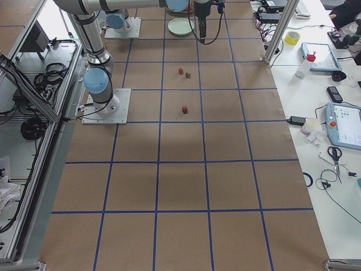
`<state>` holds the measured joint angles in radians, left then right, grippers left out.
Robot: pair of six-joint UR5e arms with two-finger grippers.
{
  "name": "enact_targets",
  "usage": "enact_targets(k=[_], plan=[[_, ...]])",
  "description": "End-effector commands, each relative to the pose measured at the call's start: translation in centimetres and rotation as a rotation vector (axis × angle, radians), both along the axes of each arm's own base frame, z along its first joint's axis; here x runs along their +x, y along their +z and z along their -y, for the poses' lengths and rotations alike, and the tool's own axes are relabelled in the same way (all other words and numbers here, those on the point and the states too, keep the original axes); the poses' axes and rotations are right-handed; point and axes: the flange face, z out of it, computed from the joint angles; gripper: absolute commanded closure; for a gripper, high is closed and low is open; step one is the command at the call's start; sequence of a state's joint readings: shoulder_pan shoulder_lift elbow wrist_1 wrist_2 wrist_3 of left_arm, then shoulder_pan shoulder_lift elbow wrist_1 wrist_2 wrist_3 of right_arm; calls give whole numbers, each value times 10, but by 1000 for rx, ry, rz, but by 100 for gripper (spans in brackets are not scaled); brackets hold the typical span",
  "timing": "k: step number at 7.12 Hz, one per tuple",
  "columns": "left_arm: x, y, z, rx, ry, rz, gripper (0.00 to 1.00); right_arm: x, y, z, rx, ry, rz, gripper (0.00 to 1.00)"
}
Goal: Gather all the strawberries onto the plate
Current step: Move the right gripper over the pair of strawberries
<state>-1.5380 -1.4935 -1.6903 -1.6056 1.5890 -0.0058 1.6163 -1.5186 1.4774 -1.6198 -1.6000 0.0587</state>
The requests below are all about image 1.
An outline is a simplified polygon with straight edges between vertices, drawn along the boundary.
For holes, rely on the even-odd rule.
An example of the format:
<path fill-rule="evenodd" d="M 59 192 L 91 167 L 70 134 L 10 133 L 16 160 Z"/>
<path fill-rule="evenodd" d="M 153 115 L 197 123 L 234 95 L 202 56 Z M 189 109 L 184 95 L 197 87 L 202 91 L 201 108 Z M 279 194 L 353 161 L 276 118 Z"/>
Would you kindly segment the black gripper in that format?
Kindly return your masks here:
<path fill-rule="evenodd" d="M 210 15 L 210 1 L 194 0 L 194 15 L 198 18 L 199 26 L 206 27 L 206 18 Z"/>

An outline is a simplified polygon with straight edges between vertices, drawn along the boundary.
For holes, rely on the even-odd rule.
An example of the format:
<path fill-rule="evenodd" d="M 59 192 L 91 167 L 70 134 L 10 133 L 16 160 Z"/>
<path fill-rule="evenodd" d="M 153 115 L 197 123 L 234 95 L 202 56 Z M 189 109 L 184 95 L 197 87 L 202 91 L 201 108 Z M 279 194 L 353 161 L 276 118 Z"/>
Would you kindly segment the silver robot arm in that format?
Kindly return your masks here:
<path fill-rule="evenodd" d="M 110 123 L 114 117 L 122 115 L 118 111 L 124 105 L 119 97 L 126 89 L 114 89 L 112 85 L 113 58 L 105 48 L 100 34 L 100 26 L 95 11 L 121 11 L 128 8 L 166 7 L 166 1 L 55 1 L 55 4 L 67 12 L 85 47 L 89 70 L 83 77 L 83 84 L 89 92 L 94 112 L 92 122 Z"/>
<path fill-rule="evenodd" d="M 213 1 L 166 1 L 166 7 L 172 12 L 193 11 L 199 18 L 206 18 L 210 14 Z M 111 10 L 105 12 L 106 24 L 115 31 L 128 32 L 133 27 L 133 20 L 129 17 L 127 9 Z"/>

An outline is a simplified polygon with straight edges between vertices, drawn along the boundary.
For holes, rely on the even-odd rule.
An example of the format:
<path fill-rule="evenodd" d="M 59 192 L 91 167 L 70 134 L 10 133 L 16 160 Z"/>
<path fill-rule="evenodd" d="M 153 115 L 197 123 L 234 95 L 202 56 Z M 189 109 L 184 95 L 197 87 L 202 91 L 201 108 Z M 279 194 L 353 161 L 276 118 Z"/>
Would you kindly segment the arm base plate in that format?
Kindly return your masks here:
<path fill-rule="evenodd" d="M 142 19 L 139 17 L 128 17 L 125 19 L 120 15 L 109 15 L 106 18 L 107 30 L 105 38 L 107 39 L 131 39 L 138 38 Z"/>
<path fill-rule="evenodd" d="M 100 105 L 93 102 L 91 95 L 87 97 L 87 103 L 93 105 L 86 107 L 81 122 L 83 125 L 112 125 L 127 124 L 131 89 L 113 89 L 113 98 L 107 104 Z"/>

